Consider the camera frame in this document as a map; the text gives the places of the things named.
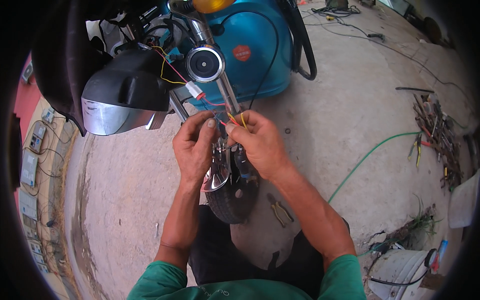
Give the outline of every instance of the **forearm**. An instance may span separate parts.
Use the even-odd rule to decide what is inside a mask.
[[[305,237],[323,255],[325,270],[341,255],[356,255],[343,219],[291,162],[272,183],[297,215]]]
[[[198,229],[200,187],[201,183],[180,180],[154,261],[173,264],[186,272],[190,246]]]

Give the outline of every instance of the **white connector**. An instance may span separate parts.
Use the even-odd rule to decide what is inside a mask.
[[[193,83],[193,81],[189,81],[185,86],[193,98],[200,100],[200,98],[205,96],[205,93],[202,91],[202,89]]]

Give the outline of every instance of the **white container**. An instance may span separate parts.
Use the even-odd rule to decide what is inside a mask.
[[[393,283],[409,283],[420,278],[427,267],[427,251],[394,249],[382,255],[372,266],[369,275]],[[383,300],[418,299],[418,287],[421,280],[408,287],[394,287],[378,282],[368,281],[368,287]]]
[[[472,178],[457,186],[450,196],[448,225],[450,228],[467,227],[472,223],[477,203],[480,170]]]

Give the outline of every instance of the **green t-shirt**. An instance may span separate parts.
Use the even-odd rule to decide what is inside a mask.
[[[187,276],[182,270],[169,263],[156,261],[147,266],[127,299],[311,299],[299,288],[264,279],[215,282],[189,288],[186,286]],[[355,255],[342,255],[330,264],[320,285],[318,299],[366,299],[360,264]]]

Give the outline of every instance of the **concrete floor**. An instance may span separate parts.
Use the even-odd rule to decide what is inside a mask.
[[[321,6],[315,3],[300,9]],[[360,15],[345,18],[345,22],[367,32],[384,33],[385,45],[413,56],[442,81],[454,82],[470,93],[454,50],[419,43],[426,37],[382,5],[360,9]],[[313,16],[304,21],[319,23]],[[341,25],[326,28],[341,34],[362,34]],[[439,83],[409,59],[365,39],[332,34],[322,26],[307,26],[307,30],[317,78],[311,82],[294,74],[285,92],[256,100],[253,109],[277,124],[290,158],[325,199],[379,142],[418,131],[413,95],[396,91],[397,86],[434,89],[447,114],[470,127],[476,124],[469,116],[471,104],[456,87]],[[159,237],[154,238],[155,223],[160,224],[161,231],[180,178],[171,146],[179,127],[178,117],[170,115],[156,131],[138,128],[76,140],[67,173],[65,220],[72,221],[66,224],[69,255],[70,261],[76,262],[73,270],[84,298],[124,299],[152,261],[159,244]],[[407,161],[412,143],[413,136],[406,136],[380,146],[331,202],[350,224],[357,253],[368,250],[373,234],[382,230],[390,233],[410,221],[409,215],[418,211],[414,194],[422,197],[425,207],[435,203],[437,219],[443,219],[437,226],[438,234],[425,239],[425,249],[438,247],[445,234],[456,239],[460,236],[461,232],[448,229],[449,193],[444,195],[439,182],[442,165],[436,162],[433,151],[425,149],[417,169],[415,162]],[[463,171],[470,176],[464,144],[461,155]],[[300,230],[298,222],[281,228],[265,199],[267,192],[282,199],[264,182],[249,222],[231,227],[237,247],[262,268],[278,250],[278,263],[282,263]],[[454,256],[456,249],[452,246],[448,253]],[[365,255],[360,263],[368,268],[372,260],[373,256]],[[195,285],[191,272],[189,285]]]

